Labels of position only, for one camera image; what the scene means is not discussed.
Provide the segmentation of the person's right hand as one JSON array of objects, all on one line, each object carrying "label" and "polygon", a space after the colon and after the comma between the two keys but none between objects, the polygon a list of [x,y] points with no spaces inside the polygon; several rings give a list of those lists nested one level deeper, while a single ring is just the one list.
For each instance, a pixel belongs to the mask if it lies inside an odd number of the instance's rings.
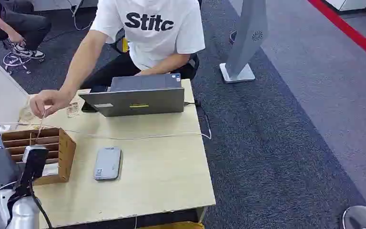
[{"label": "person's right hand", "polygon": [[30,109],[38,118],[45,118],[68,107],[76,91],[43,90],[30,100]]}]

